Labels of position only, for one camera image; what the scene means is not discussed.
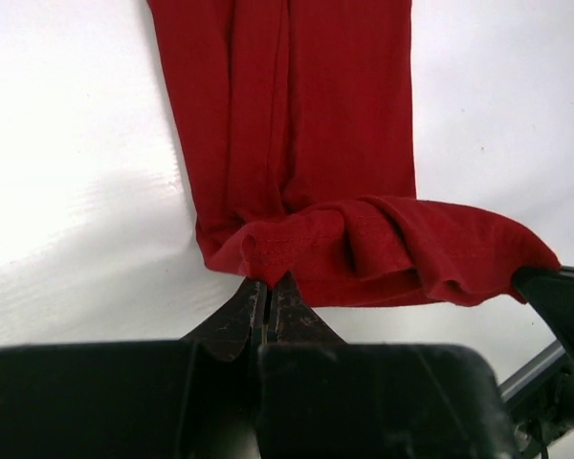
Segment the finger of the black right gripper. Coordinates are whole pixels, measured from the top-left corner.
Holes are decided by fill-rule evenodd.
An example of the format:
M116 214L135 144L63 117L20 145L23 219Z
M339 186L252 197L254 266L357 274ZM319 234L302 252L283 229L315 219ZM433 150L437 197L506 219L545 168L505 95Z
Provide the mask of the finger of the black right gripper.
M513 287L544 320L574 362L574 267L518 270Z

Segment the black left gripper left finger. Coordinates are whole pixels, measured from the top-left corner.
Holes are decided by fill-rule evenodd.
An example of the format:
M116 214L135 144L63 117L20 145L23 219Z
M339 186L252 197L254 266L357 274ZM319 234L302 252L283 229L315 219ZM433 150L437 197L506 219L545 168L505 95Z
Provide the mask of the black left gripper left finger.
M247 280L181 339L0 348L0 458L255 458Z

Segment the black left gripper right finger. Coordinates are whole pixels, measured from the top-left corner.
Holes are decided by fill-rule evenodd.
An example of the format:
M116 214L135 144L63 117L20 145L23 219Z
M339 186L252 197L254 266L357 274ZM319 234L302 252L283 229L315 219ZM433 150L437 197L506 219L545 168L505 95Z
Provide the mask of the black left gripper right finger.
M265 458L513 458L490 365L451 344L347 344L295 280L272 289L260 349Z

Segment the dark red t shirt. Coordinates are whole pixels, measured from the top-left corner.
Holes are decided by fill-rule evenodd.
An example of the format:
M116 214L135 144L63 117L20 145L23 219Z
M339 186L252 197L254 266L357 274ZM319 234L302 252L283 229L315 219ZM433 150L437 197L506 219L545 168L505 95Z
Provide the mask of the dark red t shirt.
M149 7L209 269L392 307L475 306L560 267L518 222L417 198L410 2Z

